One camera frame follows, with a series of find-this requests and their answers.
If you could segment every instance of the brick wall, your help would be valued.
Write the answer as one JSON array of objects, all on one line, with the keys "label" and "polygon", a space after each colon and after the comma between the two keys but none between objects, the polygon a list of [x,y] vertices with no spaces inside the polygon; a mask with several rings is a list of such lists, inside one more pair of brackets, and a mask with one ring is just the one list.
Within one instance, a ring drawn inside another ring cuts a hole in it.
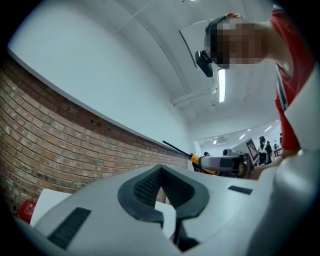
[{"label": "brick wall", "polygon": [[[12,209],[43,188],[73,193],[95,179],[185,156],[67,100],[7,56],[0,70],[0,186]],[[158,200],[164,201],[164,194]]]}]

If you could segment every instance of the red shirt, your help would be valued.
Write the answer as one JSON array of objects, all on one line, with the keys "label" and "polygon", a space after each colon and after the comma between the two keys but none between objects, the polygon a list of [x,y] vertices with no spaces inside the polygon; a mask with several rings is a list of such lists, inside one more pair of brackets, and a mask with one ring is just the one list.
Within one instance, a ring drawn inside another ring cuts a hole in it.
[{"label": "red shirt", "polygon": [[[315,66],[315,60],[305,40],[288,21],[282,10],[273,10],[270,23],[287,45],[293,62],[292,76],[288,76],[281,68],[279,68],[287,106],[290,106],[312,73]],[[285,150],[296,150],[299,148],[299,142],[294,130],[285,117],[279,100],[278,91],[275,96],[275,105],[278,109],[281,121],[282,148]]]}]

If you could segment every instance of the yellow tool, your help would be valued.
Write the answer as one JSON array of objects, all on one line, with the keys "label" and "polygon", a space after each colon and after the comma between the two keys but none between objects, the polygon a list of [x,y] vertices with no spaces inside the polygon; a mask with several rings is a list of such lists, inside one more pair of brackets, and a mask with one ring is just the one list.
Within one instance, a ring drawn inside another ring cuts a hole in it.
[{"label": "yellow tool", "polygon": [[198,166],[199,166],[202,170],[204,170],[205,172],[207,172],[207,173],[209,173],[209,174],[212,174],[212,175],[219,175],[219,174],[220,174],[219,171],[204,169],[204,168],[202,168],[202,167],[199,165],[199,159],[200,159],[200,158],[205,158],[206,156],[201,156],[201,157],[199,157],[199,156],[197,156],[197,155],[195,155],[195,154],[193,154],[193,153],[188,154],[188,153],[180,150],[179,148],[175,147],[174,145],[171,145],[170,143],[168,143],[168,142],[166,142],[166,141],[164,141],[164,140],[163,140],[162,142],[163,142],[164,144],[167,144],[167,145],[170,146],[171,148],[179,151],[180,153],[186,155],[186,156],[188,157],[188,160],[189,160],[189,161],[191,161],[191,162],[195,163],[196,165],[198,165]]}]

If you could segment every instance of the black slot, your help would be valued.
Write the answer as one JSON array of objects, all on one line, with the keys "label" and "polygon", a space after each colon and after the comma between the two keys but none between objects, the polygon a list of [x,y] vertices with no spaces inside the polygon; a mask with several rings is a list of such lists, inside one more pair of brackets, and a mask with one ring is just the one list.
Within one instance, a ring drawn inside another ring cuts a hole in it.
[{"label": "black slot", "polygon": [[240,186],[230,186],[230,187],[228,187],[228,190],[237,191],[237,192],[247,194],[247,195],[250,195],[251,192],[253,191],[253,189],[240,187]]},{"label": "black slot", "polygon": [[88,218],[91,210],[77,207],[48,237],[48,240],[66,249],[83,223]]}]

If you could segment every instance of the white wall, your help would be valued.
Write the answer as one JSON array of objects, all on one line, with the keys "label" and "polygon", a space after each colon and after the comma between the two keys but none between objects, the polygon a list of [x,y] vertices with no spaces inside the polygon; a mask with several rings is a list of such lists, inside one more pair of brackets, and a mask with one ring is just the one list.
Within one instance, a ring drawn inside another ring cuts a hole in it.
[{"label": "white wall", "polygon": [[202,157],[202,148],[201,148],[198,141],[194,142],[194,149],[195,149],[197,156]]},{"label": "white wall", "polygon": [[274,122],[279,119],[279,113],[275,107],[275,96],[276,91],[265,98],[252,97],[250,102],[233,109],[207,113],[204,120],[197,120],[190,124],[190,136],[196,141]]},{"label": "white wall", "polygon": [[8,44],[21,65],[68,99],[156,142],[190,152],[188,128],[138,52],[81,6],[44,1]]}]

